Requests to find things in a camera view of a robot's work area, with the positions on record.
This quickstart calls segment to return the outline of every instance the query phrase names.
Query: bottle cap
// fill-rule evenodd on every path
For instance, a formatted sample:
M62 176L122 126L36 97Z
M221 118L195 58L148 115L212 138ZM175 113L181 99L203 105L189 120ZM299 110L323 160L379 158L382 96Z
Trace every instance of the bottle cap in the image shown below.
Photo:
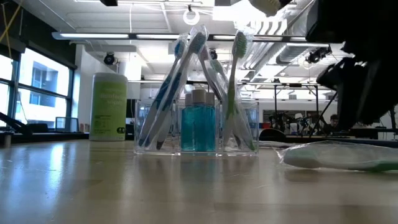
M191 106L192 105L192 94L187 93L185 94L185 106Z
M192 103L206 103L206 91L192 90Z
M214 93L206 93L206 104L214 106Z

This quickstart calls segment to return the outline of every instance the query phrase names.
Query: clear acrylic holder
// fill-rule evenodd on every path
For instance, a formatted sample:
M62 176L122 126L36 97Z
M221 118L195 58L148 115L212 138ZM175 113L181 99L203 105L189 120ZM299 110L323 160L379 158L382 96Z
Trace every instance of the clear acrylic holder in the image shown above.
M173 104L171 119L172 125L170 132L167 135L162 148L156 149L156 141L149 147L140 147L138 145L139 133L142 125L146 119L149 108L153 101L136 101L136 116L134 122L134 152L137 154L163 154L163 155L191 155L191 156L256 156L258 154L259 146L259 103L242 103L243 109L248 116L249 125L253 136L253 144L255 150L252 151L244 144L240 146L236 144L236 141L231 138L231 147L223 146L222 137L222 106L221 102L216 101L215 103L215 150L214 151L196 151L194 149L190 151L184 151L182 149L181 142L181 124L182 124L182 110L185 108L183 100L179 100Z
M171 128L169 130L169 133L162 145L162 147L158 150L157 147L157 141L152 143L149 147L144 147L144 146L139 146L138 145L138 140L139 140L139 135L141 132L142 125L144 124L144 121L146 119L146 116L149 112L150 107L152 106L153 100L147 100L147 101L136 101L136 117L135 117L135 122L134 122L134 152L137 154L165 154L165 155L172 155L175 154L175 139L174 139L174 118L175 118L175 105L173 105L171 109L171 117L172 119L171 122Z
M232 134L228 146L224 146L223 138L221 138L221 149L218 156L256 156L259 152L259 103L246 103L242 102L241 106L246 112L246 116L249 121L252 142L254 144L254 150L251 150L244 142L238 144Z

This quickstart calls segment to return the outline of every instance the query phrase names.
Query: toothbrush bristles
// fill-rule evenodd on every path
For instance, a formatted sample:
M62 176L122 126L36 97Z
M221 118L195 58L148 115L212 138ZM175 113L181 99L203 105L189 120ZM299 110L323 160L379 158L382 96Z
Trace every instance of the toothbrush bristles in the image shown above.
M191 41L189 45L189 51L192 51L195 54L199 54L200 50L203 48L206 42L206 36L199 32Z
M203 60L209 60L209 51L208 51L208 49L207 49L206 46L203 47L203 50L201 51L200 57L201 57Z
M182 58L184 50L185 50L185 43L182 40L180 40L174 48L175 58Z
M222 75L224 75L223 66L221 66L220 62L217 59L211 61L211 65L213 66L214 70Z
M246 55L246 49L248 47L248 40L242 32L236 34L234 45L232 49L232 54L235 57L243 58Z

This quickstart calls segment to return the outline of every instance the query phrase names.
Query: wooden table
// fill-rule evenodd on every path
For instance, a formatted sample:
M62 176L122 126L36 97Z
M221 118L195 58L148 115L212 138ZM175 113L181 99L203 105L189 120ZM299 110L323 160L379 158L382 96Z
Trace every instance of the wooden table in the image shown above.
M135 156L132 142L0 149L0 223L398 223L398 175L259 157Z

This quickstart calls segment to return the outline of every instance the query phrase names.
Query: toothbrush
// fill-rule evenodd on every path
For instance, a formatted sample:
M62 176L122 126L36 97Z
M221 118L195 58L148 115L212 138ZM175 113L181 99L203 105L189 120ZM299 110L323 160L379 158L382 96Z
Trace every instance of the toothbrush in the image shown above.
M174 70L177 67L178 61L182 58L183 53L185 50L185 43L184 41L180 40L178 44L174 48L174 55L175 55L175 60L172 66L171 71L169 72L169 75L167 75L167 78L164 80L162 85L159 88L159 92L156 95L156 98L154 102L152 103L148 115L144 121L144 125L142 126L141 133L139 135L139 142L138 145L141 147L146 139L146 136L148 135L150 131L150 127L152 126L152 123L154 122L156 118L157 111L160 107L160 104L162 102L162 99L164 95L166 94L167 89L169 88L170 82L172 80Z
M201 51L199 55L199 61L203 70L203 73L205 74L206 80L210 88L213 90L214 94L216 95L218 100L221 100L223 97L221 96L220 89L217 88L216 84L214 83L213 79L211 79L210 74L206 68L206 63L205 61L209 61L209 52L207 50L207 47L204 46L203 50Z
M217 59L210 61L210 63L211 63L211 66L213 67L214 71L218 72L221 75L222 81L224 83L228 83L228 78L225 75L224 68L221 65L221 63Z
M182 42L182 44L179 42L177 46L174 48L174 55L175 55L175 61L173 64L173 67L170 71L170 74L174 74L175 67L177 66L177 63L181 58L182 55L185 51L185 43ZM166 116L166 120L163 122L163 125L160 129L159 136L157 137L157 144L156 144L156 149L160 150L163 146L164 141L167 138L167 135L169 134L170 126L172 125L172 115L171 115L171 110Z
M223 129L224 136L224 146L228 144L229 137L232 132L232 128L234 126L234 114L235 114L235 73L236 73L236 65L238 63L239 58L243 58L246 54L246 48L248 46L248 40L246 36L242 32L238 32L236 34L234 45L232 47L232 67L231 67L231 77L229 78L228 85L228 108L226 110L225 123Z
M187 76L186 74L183 74L183 72L186 70L186 68L188 68L188 64L190 62L192 54L199 55L200 50L203 48L205 42L206 36L201 32L199 32L191 41L188 47L188 52L181 59L181 64L178 72L172 80L170 90L168 91L168 95L166 96L166 101L162 105L162 108L160 109L159 114L156 117L155 123L152 125L152 128L149 131L149 134L147 136L144 136L145 138L143 138L143 142L145 141L145 147L149 146L149 144L152 143L153 138L156 136L167 113L170 110L173 99L177 96L177 93L181 92L184 84L186 84Z
M285 149L283 162L306 169L332 168L367 172L398 170L395 149L358 145L354 146L356 149L349 150L343 147L332 148L331 145L332 149L326 151L322 146L318 145L316 148L315 146L314 143L310 143L305 147L299 145Z
M221 66L220 62L217 60L212 60L211 66L214 68L216 72L218 72L221 75L221 78L223 79L224 83L227 83L227 77L225 75L224 69ZM237 114L242 114L244 112L244 109L242 108L242 105L236 104L236 112ZM242 116L236 116L234 117L234 126L233 126L233 134L235 137L235 140L238 144L238 147L240 147L240 139L238 138L238 133L240 134L240 137L243 139L245 144L250 148L250 150L254 151L256 148L254 147L253 144L253 137L251 135L251 128L249 126L249 121L245 119L246 117L244 114Z
M156 143L157 150L160 150L162 148L163 143L166 140L167 135L169 134L171 125L172 125L172 114L171 114L171 110L170 110L166 115L166 119L163 122L162 128L160 129L159 136L157 137L157 143Z

